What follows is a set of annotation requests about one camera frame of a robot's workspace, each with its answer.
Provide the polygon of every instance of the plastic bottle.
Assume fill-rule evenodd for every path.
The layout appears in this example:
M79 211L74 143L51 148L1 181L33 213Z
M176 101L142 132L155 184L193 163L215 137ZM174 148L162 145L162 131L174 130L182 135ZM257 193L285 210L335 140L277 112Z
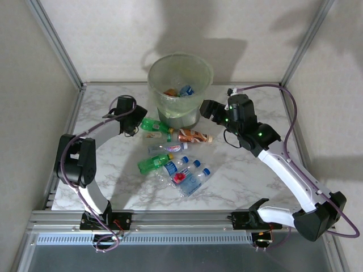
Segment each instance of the plastic bottle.
M166 152L178 153L185 149L188 149L188 144L179 142L157 143L148 147L150 156L165 154Z
M161 131L161 132L165 132L165 133L172 133L174 131L173 128L169 127L168 125L164 124L163 122L160 122L160 121L157 121L157 120L154 120L151 118L147 118L147 117L142 119L140 127L147 131Z
M182 157L180 160L172 160L157 170L157 176L159 176L161 181L168 181L169 183L172 183L171 180L178 171L188 169L190 173L193 173L200 166L200 161L198 160L189 164L188 162L189 159L187 157Z
M162 133L160 131L148 132L142 137L142 141L145 145L156 145L167 142L210 143L212 140L212 136L189 129L179 129L173 133Z
M188 173L186 177L179 183L179 192L183 197L189 197L210 177L210 170L204 168L196 173Z
M179 96L188 96L194 93L192 87L184 80L184 78L176 75L171 78L171 85L179 91Z
M177 139L179 142L189 142L189 143L201 143L201 142L212 142L213 137L202 134L198 131L189 130L189 129L179 129L178 131L174 131L172 133L173 140Z
M169 160L172 160L173 155L158 155L146 160L142 160L137 164L140 173L143 175L149 173L152 170L158 169L159 167L165 165Z
M157 145L167 142L172 142L172 134L170 133L162 133L160 131L155 132L147 132L142 135L142 142L145 145Z

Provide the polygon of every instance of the clear plastic bottle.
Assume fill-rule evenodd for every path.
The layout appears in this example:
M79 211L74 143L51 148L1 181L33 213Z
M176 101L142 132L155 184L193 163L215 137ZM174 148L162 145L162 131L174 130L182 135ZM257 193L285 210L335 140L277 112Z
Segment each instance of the clear plastic bottle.
M188 149L188 143L178 143L178 142L157 143L149 146L147 149L149 150L150 156L165 154L166 152L178 153L178 152L183 152L183 150L185 149Z
M172 134L163 133L161 131L145 132L142 135L142 143L148 146L160 145L167 142L177 142L177 141L172 141Z
M147 132L142 135L142 142L145 145L157 145L167 142L181 143L203 143L212 142L213 137L195 130L179 129L173 133L163 133L161 131Z
M196 173L188 173L186 177L179 183L178 189L182 197L192 195L203 183L210 177L210 170L204 168Z
M193 163L188 162L189 159L187 157L182 157L180 160L172 160L157 170L157 176L161 181L172 185L172 178L178 171L187 169L190 173L194 173L201 165L199 160L195 160Z

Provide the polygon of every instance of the cable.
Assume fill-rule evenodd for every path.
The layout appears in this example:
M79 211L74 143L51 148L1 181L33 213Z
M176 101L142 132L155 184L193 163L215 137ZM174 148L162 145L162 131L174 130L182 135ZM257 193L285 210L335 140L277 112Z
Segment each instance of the cable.
M69 143L66 145L66 147L64 148L64 151L62 153L62 156L61 156L61 162L60 162L60 168L61 168L61 173L62 173L62 177L63 177L63 180L68 184L69 187L71 187L72 189L75 190L77 196L79 197L79 199L81 200L81 202L84 204L84 206L88 209L88 211L90 211L90 213L93 215L93 217L98 221L98 223L107 231L109 231L111 233L111 235L107 235L107 236L103 236L101 239L99 239L96 243L96 251L101 251L101 252L107 252L107 251L110 251L110 250L113 250L115 248L117 248L120 244L120 239L118 237L118 235L113 231L111 230L106 224L104 224L99 218L98 218L98 215L96 214L96 212L90 207L90 205L87 203L87 201L84 199L84 197L81 195L80 191L79 191L79 188L77 185L74 185L70 182L70 180L68 179L66 173L65 173L65 159L66 159L66 155L67 155L67 152L68 152L68 149L72 146L73 143L75 143L79 138L81 137L84 137L88 134L90 134L91 132L95 131L96 129L98 129L99 127L105 125L106 123L108 122L111 122L111 121L114 121L120 117L123 117L123 116L126 116L126 115L129 115L130 113L132 113L135 109L136 109L136 106L137 106L137 103L136 103L136 100L135 98L133 98L132 96L129 96L129 95L122 95L122 97L131 97L133 99L133 108L131 110L129 110L128 112L125 112L123 114L120 114L120 115L117 115L117 116L114 116L112 118L109 118L107 120L104 120L96 125L94 125L93 127L91 127L90 129L76 135L72 140L69 141ZM109 248L107 249L99 249L99 244L101 241L105 240L105 239L108 239L110 237L115 237L115 243L113 245L111 245Z
M297 119L297 105L296 105L296 101L294 96L292 95L292 93L284 88L283 86L279 86L279 85L275 85L275 84L260 84L260 85L254 85L254 86L250 86L250 87L246 87L246 88L239 88L237 89L237 92L243 92L243 91L247 91L247 90L251 90L251 89L255 89L255 88L261 88L261 87L273 87L273 88L278 88L282 91L284 91L291 99L293 106L294 106L294 117L291 121L291 125L290 128L288 130L288 132L286 133L286 137L284 140L284 153L286 155L286 157L288 159L290 158L290 155L288 153L288 139L290 137L290 134L294 128L294 125L296 123L296 119ZM295 171L297 171L300 175L302 175L305 180L316 190L316 192L319 192L319 188L301 171L301 169L294 163L293 160L291 160L290 164L293 166L293 168L295 168ZM344 233L337 233L334 231L326 231L327 233L331 234L331 235L336 235L336 236L340 236L340 237L344 237L344 238L357 238L360 236L360 232L359 229L356 227L356 225L354 225L354 223L343 213L343 211L341 209L339 209L339 207L337 207L335 205L334 202L332 202L330 200L329 197L327 197L324 193L320 193L320 196L322 196L336 211L337 213L344 218L344 220L353 228L353 230L355 231L355 234L344 234Z

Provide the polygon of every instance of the aluminum frame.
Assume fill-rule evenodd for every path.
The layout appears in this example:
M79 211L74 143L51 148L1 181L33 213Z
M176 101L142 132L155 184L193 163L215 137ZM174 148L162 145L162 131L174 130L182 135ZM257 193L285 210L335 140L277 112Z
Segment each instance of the aluminum frame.
M284 76L282 77L281 84L283 87L286 87L292 76L294 75L297 67L299 66L302 58L304 57L306 51L308 50L311 42L313 41L316 33L318 32L320 26L322 25L325 17L327 16L331 6L333 5L335 0L324 0L322 4L319 6L313 21L311 22L307 32L304 35L298 49L296 50L291 63L289 64Z
M52 48L60 58L64 68L70 75L73 83L80 90L78 94L75 106L71 113L69 122L67 124L67 133L73 132L75 121L78 116L79 108L85 92L85 86L82 79L77 73L70 57L68 56L60 38L58 37L54 27L52 26L44 8L42 7L40 0L26 0L32 13L39 22L42 30L44 31L47 39L49 40ZM315 14L314 20L309 26L299 48L297 49L288 69L285 72L281 80L282 86L286 86L291 80L294 72L296 71L301 59L305 55L309 45L311 44L315 34L324 21L330 7L334 0L324 0ZM111 84L146 84L146 82L90 82L90 85L111 85ZM214 83L214 85L241 85L241 84L259 84L256 82L220 82ZM291 120L291 110L286 102L286 97L282 93L282 99L284 102L285 110ZM302 143L294 129L294 136L296 139L296 145L299 151L299 156L304 166L306 166L305 153L301 152ZM46 209L52 204L52 194L55 193L58 184L58 179L53 176L48 183L47 192L47 205ZM139 233L151 233L168 231L184 231L185 233L190 231L199 232L231 232L231 223L224 216L231 211L148 211L148 212L134 212L133 223L131 231ZM81 233L79 230L79 222L81 220L83 211L34 211L29 220L26 232L24 234L22 244L19 247L18 255L16 256L14 266L11 271L27 271L31 262L33 252L36 247L36 241L41 233L70 233L76 235ZM323 235L325 241L327 254L331 261L331 266L334 271L348 271L347 263L341 250L341 246L337 238L325 234Z
M148 244L166 244L168 241L155 239L154 242L154 240L148 240L148 237L174 237L175 235L178 237L217 237L213 242L217 244L250 243L250 233L259 231L234 231L231 221L227 219L232 212L229 210L125 211L133 212L130 231L125 232L125 237L129 237L126 244L140 244L142 241L148 241ZM63 235L67 241L60 244L91 245L93 239L89 235L106 234L106 231L102 230L80 231L79 223L82 214L83 211L33 211L24 234L22 250L19 252L17 263L14 264L12 271L28 271L38 243L40 245L54 244L54 241L59 241ZM275 232L288 232L288 229L275 230ZM236 241L233 240L233 237L242 237L242 239ZM348 271L337 250L338 246L334 237L329 234L324 234L322 237L332 271ZM194 241L186 240L182 244L190 243L194 243Z
M67 119L64 133L69 133L69 134L73 133L75 124L77 122L77 118L79 115L79 110L82 105L83 97L85 96L86 89L87 89L87 85L84 84L82 86L82 88L79 90L79 92L77 94L77 98L74 101L72 110L70 112L70 115ZM45 187L45 191L44 191L43 209L50 209L52 207L53 200L56 195L58 183L59 183L59 179L56 175L54 175L54 173L52 171L52 173L50 173L50 176L49 176L49 179L48 179L47 185Z
M26 2L29 5L29 8L33 13L35 19L38 21L39 26L47 37L54 52L63 64L63 67L68 73L73 84L76 86L76 88L81 89L83 86L82 79L79 76L77 70L75 69L69 55L67 54L67 51L63 46L63 43L61 42L61 39L59 38L52 22L48 18L47 13L45 12L40 0L26 0Z

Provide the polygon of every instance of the metal bracket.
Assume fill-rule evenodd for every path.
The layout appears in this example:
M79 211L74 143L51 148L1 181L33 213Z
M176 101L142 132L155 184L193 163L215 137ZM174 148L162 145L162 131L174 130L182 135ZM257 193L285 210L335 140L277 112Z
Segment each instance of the metal bracket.
M281 230L282 225L276 223L258 223L253 224L249 211L234 211L230 216L227 216L228 219L232 221L233 230L262 230L269 231L273 230Z
M112 212L112 218L109 221L109 227L114 231L119 231L120 225L122 230L129 231L131 226L132 213L130 212ZM103 230L103 227L96 220L92 220L85 212L82 214L81 223L79 225L80 231L94 231Z

